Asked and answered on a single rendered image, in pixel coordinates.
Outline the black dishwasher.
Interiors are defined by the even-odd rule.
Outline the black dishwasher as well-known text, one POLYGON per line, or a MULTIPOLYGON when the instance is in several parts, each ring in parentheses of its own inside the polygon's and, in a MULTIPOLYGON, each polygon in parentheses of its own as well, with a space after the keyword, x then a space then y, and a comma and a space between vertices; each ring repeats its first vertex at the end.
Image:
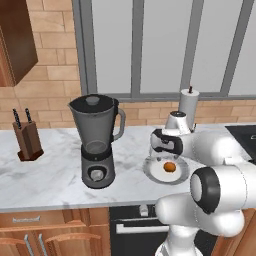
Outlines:
POLYGON ((117 234, 116 225, 125 227, 167 226, 162 224, 155 213, 155 206, 134 205, 110 207, 111 256, 154 256, 158 247, 167 237, 167 232, 117 234))

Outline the white round plate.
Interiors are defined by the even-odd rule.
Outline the white round plate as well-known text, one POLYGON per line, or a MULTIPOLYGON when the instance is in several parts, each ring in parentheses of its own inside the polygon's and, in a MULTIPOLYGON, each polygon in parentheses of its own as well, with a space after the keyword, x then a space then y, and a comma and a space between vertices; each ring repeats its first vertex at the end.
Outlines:
POLYGON ((190 176, 187 162, 182 158, 170 157, 147 157, 143 163, 143 172, 152 181, 159 184, 178 185, 185 182, 190 176), (164 170, 165 162, 173 162, 176 171, 168 173, 164 170))

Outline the black hob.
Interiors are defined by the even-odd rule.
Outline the black hob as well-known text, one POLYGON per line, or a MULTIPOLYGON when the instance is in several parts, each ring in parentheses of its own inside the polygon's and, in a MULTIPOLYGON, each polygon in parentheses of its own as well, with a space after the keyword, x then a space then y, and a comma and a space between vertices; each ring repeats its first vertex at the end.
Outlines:
POLYGON ((226 126, 226 129, 238 141, 256 164, 256 125, 226 126))

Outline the grey-framed window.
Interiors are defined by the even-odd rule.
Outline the grey-framed window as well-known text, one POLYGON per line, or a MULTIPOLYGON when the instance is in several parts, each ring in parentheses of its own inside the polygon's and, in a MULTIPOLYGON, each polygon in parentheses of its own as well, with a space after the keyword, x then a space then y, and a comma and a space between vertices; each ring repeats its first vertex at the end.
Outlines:
POLYGON ((72 0, 81 91, 256 98, 256 0, 72 0))

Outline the grey blender with jug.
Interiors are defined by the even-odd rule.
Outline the grey blender with jug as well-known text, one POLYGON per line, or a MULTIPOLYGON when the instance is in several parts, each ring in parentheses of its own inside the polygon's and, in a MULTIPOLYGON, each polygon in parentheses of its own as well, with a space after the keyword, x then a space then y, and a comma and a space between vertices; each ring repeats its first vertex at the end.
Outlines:
POLYGON ((92 189, 115 179, 112 143, 124 133, 126 114, 106 95, 81 96, 68 104, 81 139, 82 181, 92 189))

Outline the brown wooden cupboard door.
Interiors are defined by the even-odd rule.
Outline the brown wooden cupboard door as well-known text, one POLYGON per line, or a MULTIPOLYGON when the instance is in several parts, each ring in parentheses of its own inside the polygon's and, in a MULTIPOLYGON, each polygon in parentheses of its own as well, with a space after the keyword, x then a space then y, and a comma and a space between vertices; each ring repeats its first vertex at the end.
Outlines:
POLYGON ((40 256, 37 244, 30 232, 2 232, 0 233, 0 256, 30 256, 24 242, 24 235, 28 234, 34 256, 40 256))
POLYGON ((92 233, 65 233, 44 241, 49 256, 110 256, 110 245, 101 235, 92 233))

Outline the brown wooden wall cupboard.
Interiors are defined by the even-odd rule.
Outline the brown wooden wall cupboard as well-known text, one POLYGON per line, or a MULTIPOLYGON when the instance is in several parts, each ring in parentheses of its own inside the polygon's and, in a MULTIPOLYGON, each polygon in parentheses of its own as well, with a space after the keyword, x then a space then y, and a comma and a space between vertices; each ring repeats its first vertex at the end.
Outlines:
POLYGON ((0 87, 16 86, 37 62, 26 0, 0 0, 0 87))

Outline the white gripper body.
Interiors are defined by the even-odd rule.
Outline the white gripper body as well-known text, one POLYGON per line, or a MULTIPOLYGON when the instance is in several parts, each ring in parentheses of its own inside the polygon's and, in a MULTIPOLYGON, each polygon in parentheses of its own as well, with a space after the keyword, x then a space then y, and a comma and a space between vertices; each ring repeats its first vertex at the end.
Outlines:
POLYGON ((183 143, 180 137, 165 135, 162 129, 155 129, 151 133, 150 144, 156 152, 168 152, 181 155, 183 152, 183 143))

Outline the brown wooden knife block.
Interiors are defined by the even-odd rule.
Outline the brown wooden knife block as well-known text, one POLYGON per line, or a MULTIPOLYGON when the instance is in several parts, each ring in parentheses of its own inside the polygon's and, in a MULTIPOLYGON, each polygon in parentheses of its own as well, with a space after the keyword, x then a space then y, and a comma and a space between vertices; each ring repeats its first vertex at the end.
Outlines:
POLYGON ((34 121, 22 122, 21 128, 18 128, 18 124, 14 122, 13 128, 20 147, 18 157, 21 161, 35 161, 44 154, 34 121))

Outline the orange tangerine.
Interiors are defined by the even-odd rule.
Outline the orange tangerine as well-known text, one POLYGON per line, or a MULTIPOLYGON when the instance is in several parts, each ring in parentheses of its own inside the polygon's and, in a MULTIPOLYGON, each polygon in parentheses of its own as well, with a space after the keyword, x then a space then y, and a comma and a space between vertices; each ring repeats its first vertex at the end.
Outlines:
POLYGON ((163 168, 168 173, 173 173, 176 171, 176 165, 173 162, 165 162, 163 168))

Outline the brown wooden base cupboard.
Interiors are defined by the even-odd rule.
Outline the brown wooden base cupboard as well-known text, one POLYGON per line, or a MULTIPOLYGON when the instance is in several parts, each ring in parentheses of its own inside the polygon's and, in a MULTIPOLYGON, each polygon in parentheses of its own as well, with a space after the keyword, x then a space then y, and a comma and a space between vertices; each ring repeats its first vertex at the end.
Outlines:
POLYGON ((256 208, 243 211, 245 226, 235 237, 220 236, 211 256, 256 256, 256 208))

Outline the brown wooden drawer front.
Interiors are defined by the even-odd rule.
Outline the brown wooden drawer front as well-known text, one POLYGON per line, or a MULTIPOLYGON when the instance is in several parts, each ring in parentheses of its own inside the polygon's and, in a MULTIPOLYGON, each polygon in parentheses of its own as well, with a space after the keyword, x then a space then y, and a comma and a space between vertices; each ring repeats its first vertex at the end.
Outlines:
POLYGON ((60 226, 67 224, 81 224, 84 226, 105 225, 109 223, 109 211, 103 208, 63 209, 32 212, 0 213, 0 228, 25 228, 60 226), (39 222, 13 223, 12 218, 34 218, 41 216, 39 222))

